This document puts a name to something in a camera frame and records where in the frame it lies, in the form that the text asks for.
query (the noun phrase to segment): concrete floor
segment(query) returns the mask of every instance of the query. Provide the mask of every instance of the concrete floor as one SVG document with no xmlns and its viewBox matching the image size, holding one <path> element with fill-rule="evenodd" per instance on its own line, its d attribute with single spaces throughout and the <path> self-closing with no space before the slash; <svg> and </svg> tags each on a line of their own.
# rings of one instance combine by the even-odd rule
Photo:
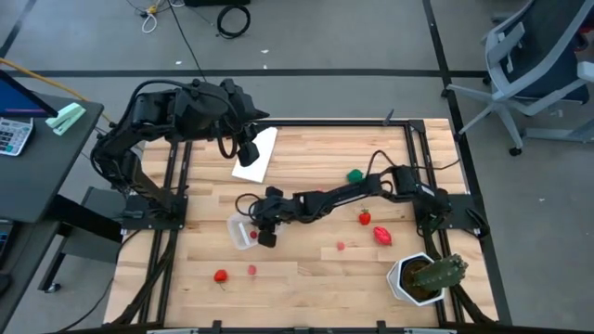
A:
<svg viewBox="0 0 594 334">
<path fill-rule="evenodd" d="M 131 0 L 148 6 L 149 0 Z M 450 70 L 484 70 L 481 37 L 494 11 L 523 1 L 432 0 Z M 0 41 L 25 7 L 23 0 L 0 5 Z M 211 21 L 219 8 L 198 11 Z M 418 0 L 253 0 L 252 26 L 245 37 L 227 41 L 189 8 L 176 13 L 205 70 L 399 69 L 439 70 L 423 5 Z M 6 58 L 39 71 L 195 70 L 170 11 L 158 16 L 152 34 L 123 0 L 37 1 Z M 239 17 L 233 17 L 237 24 Z M 60 77 L 61 83 L 103 103 L 118 119 L 142 77 Z M 191 78 L 175 78 L 188 81 Z M 209 78 L 218 82 L 222 78 Z M 440 77 L 261 76 L 235 78 L 257 107 L 275 117 L 450 118 L 439 97 Z M 32 90 L 66 96 L 32 79 Z M 480 79 L 455 84 L 482 87 Z M 467 122 L 483 105 L 458 98 Z M 590 117 L 592 103 L 562 105 L 563 118 L 543 112 L 516 117 L 521 126 L 572 128 Z M 594 251 L 591 191 L 592 146 L 527 140 L 512 158 L 510 138 L 497 117 L 468 133 L 484 195 L 500 272 L 515 325 L 594 329 Z M 87 144 L 85 152 L 93 145 Z M 88 186 L 106 187 L 79 157 L 61 193 L 81 200 Z M 6 333 L 38 333 L 68 325 L 88 310 L 113 275 L 114 265 L 67 257 L 57 277 L 63 290 L 46 295 L 35 288 L 45 259 Z M 77 328 L 100 325 L 106 301 Z"/>
</svg>

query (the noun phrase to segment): wooden table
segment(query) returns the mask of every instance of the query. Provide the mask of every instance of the wooden table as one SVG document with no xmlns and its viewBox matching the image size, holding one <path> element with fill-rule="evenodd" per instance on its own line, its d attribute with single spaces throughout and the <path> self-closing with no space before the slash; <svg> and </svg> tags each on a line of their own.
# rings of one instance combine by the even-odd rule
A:
<svg viewBox="0 0 594 334">
<path fill-rule="evenodd" d="M 424 121 L 434 166 L 455 161 L 448 120 Z M 223 159 L 214 142 L 194 143 L 187 225 L 177 243 L 165 325 L 210 327 L 218 319 L 224 327 L 250 328 L 371 328 L 377 320 L 386 320 L 388 327 L 437 326 L 434 306 L 398 301 L 386 283 L 394 262 L 424 251 L 411 203 L 369 198 L 345 205 L 313 224 L 289 225 L 274 249 L 237 250 L 228 235 L 226 220 L 235 212 L 238 195 L 263 195 L 267 186 L 277 186 L 288 198 L 296 191 L 342 186 L 349 171 L 367 169 L 377 149 L 396 163 L 408 162 L 404 132 L 398 127 L 283 127 L 265 182 L 258 185 L 233 178 L 235 161 Z M 164 141 L 145 149 L 143 168 L 157 184 L 163 182 L 168 151 Z M 372 171 L 387 166 L 378 157 Z M 435 171 L 435 176 L 448 192 L 466 192 L 459 164 Z M 249 203 L 246 199 L 240 204 Z M 363 208 L 372 214 L 368 226 L 357 222 Z M 392 247 L 375 243 L 371 231 L 377 225 L 392 233 Z M 459 230 L 447 234 L 452 252 L 470 265 L 462 286 L 486 315 L 497 318 L 479 241 Z M 151 241 L 152 232 L 143 231 L 122 250 L 105 321 L 119 315 L 144 282 Z M 337 250 L 338 241 L 346 244 L 345 250 Z M 248 275 L 250 264 L 257 267 L 256 276 Z M 223 287 L 213 282 L 218 269 L 229 273 Z M 453 320 L 449 294 L 445 307 Z"/>
</svg>

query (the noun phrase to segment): succulent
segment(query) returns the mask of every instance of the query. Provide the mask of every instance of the succulent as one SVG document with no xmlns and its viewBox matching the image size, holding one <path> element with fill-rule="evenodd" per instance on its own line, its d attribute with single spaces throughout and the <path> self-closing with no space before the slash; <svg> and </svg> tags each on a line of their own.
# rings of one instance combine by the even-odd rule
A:
<svg viewBox="0 0 594 334">
<path fill-rule="evenodd" d="M 413 273 L 413 286 L 437 291 L 457 285 L 464 278 L 467 267 L 468 264 L 458 254 L 450 255 Z"/>
</svg>

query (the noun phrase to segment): calculator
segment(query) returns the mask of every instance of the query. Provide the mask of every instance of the calculator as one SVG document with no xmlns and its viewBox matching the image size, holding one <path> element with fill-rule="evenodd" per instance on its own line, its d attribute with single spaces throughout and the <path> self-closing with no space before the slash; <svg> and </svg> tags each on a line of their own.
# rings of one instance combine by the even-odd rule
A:
<svg viewBox="0 0 594 334">
<path fill-rule="evenodd" d="M 33 131 L 33 118 L 29 122 L 0 118 L 0 154 L 18 156 Z"/>
</svg>

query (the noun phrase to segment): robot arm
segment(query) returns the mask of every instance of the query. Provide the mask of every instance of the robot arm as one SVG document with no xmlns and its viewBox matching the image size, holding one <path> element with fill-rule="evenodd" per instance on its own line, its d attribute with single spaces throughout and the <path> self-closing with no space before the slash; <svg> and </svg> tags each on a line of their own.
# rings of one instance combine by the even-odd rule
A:
<svg viewBox="0 0 594 334">
<path fill-rule="evenodd" d="M 148 84 L 172 84 L 176 88 L 138 94 Z M 148 81 L 134 91 L 120 122 L 110 124 L 111 131 L 97 139 L 91 161 L 94 169 L 122 193 L 133 190 L 155 212 L 174 213 L 173 194 L 143 173 L 140 159 L 131 148 L 161 137 L 171 143 L 216 139 L 225 158 L 238 155 L 241 165 L 247 166 L 259 157 L 252 143 L 257 132 L 251 122 L 267 116 L 230 79 L 219 86 L 198 80 L 189 84 Z M 223 137 L 232 138 L 230 153 L 223 147 Z"/>
<path fill-rule="evenodd" d="M 381 180 L 386 174 L 393 178 L 394 183 Z M 390 185 L 392 189 L 385 190 L 383 185 Z M 277 243 L 276 225 L 293 221 L 310 224 L 331 213 L 335 208 L 371 196 L 380 196 L 393 203 L 417 200 L 424 210 L 423 215 L 431 215 L 433 218 L 439 218 L 451 212 L 445 190 L 431 189 L 418 182 L 415 171 L 411 167 L 392 166 L 381 173 L 369 174 L 365 179 L 354 184 L 341 186 L 328 192 L 295 193 L 292 199 L 284 199 L 281 190 L 269 186 L 266 189 L 265 198 L 256 200 L 248 212 L 240 213 L 249 215 L 253 224 L 260 229 L 258 242 L 272 248 Z"/>
</svg>

